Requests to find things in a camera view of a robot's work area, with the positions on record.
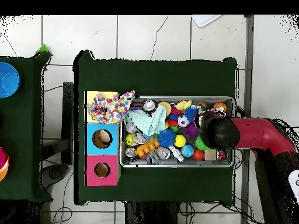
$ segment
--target blue box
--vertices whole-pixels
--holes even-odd
[[[117,155],[118,154],[118,139],[119,139],[118,124],[87,124],[87,155]],[[92,136],[97,130],[106,130],[112,136],[112,142],[107,148],[98,148],[92,142]]]

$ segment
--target circular hole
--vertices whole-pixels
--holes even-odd
[[[92,143],[99,149],[106,149],[112,143],[112,135],[106,129],[99,129],[93,133]]]
[[[95,174],[99,178],[105,178],[110,173],[110,167],[106,163],[98,163],[95,166]]]

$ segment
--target soccer ball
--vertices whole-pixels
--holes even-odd
[[[180,127],[187,127],[187,125],[189,125],[190,122],[185,115],[180,115],[178,118],[178,124]]]

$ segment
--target blue bowl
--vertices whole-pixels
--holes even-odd
[[[20,76],[15,67],[0,62],[0,98],[14,94],[20,87]]]

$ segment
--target green tablecloth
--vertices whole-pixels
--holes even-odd
[[[95,60],[81,51],[75,72],[75,202],[92,201],[202,201],[232,204],[230,168],[122,168],[115,187],[84,187],[84,91],[134,89],[137,95],[235,96],[233,58],[220,61]]]
[[[0,147],[9,155],[9,169],[0,182],[1,200],[50,201],[40,186],[41,162],[41,73],[51,54],[33,58],[0,57],[20,75],[19,90],[0,99]]]

